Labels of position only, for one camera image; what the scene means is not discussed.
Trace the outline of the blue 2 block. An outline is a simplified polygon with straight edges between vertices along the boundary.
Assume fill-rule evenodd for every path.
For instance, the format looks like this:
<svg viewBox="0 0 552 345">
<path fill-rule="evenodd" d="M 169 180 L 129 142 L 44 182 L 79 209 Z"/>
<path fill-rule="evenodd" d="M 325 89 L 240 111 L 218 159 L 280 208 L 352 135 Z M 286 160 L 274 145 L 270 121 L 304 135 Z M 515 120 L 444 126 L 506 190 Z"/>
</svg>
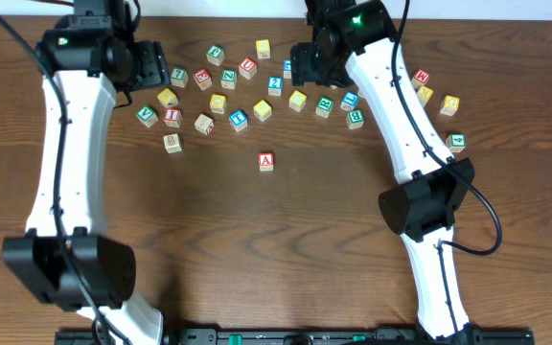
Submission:
<svg viewBox="0 0 552 345">
<path fill-rule="evenodd" d="M 283 90 L 283 79 L 280 77 L 270 77 L 268 79 L 268 95 L 281 96 Z"/>
</svg>

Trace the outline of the red I block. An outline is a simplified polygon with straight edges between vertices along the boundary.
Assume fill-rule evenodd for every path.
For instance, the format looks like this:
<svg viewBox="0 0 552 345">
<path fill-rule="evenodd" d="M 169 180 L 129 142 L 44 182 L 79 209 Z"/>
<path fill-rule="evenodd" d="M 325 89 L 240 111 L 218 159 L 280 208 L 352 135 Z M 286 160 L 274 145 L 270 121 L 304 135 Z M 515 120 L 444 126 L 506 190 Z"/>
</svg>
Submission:
<svg viewBox="0 0 552 345">
<path fill-rule="evenodd" d="M 177 108 L 168 108 L 164 115 L 164 122 L 168 127 L 180 127 L 182 112 Z"/>
</svg>

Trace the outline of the red A block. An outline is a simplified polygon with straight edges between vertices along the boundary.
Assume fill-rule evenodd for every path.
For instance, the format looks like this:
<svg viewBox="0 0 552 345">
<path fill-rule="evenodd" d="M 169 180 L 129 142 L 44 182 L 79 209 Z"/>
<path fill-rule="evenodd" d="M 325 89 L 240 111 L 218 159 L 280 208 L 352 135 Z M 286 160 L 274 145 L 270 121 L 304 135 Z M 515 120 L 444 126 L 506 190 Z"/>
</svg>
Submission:
<svg viewBox="0 0 552 345">
<path fill-rule="evenodd" d="M 259 169 L 261 172 L 270 172 L 274 169 L 274 154 L 272 152 L 259 154 Z"/>
</svg>

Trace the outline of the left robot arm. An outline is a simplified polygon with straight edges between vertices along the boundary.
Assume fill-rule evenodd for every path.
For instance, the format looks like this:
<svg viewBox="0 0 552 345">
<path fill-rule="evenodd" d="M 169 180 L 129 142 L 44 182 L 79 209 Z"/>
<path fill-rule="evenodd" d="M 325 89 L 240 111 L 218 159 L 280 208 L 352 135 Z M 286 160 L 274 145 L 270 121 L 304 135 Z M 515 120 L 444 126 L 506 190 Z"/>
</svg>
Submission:
<svg viewBox="0 0 552 345">
<path fill-rule="evenodd" d="M 46 127 L 38 190 L 21 237 L 3 242 L 6 266 L 43 304 L 87 317 L 86 344 L 159 344 L 164 318 L 135 288 L 132 249 L 107 235 L 107 129 L 119 95 L 167 84 L 157 42 L 136 41 L 141 8 L 76 1 L 29 54 L 43 76 Z"/>
</svg>

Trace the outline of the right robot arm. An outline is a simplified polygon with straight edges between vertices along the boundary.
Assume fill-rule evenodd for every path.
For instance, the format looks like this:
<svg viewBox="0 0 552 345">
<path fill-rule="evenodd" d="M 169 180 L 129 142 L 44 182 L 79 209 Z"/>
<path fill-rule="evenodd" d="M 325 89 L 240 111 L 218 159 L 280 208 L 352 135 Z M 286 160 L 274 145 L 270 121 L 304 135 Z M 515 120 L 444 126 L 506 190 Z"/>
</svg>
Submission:
<svg viewBox="0 0 552 345">
<path fill-rule="evenodd" d="M 418 296 L 418 326 L 429 340 L 470 343 L 451 242 L 454 214 L 474 178 L 420 104 L 402 53 L 402 27 L 380 1 L 306 0 L 312 40 L 291 48 L 292 82 L 356 85 L 386 143 L 397 187 L 379 195 L 388 227 L 405 246 Z"/>
</svg>

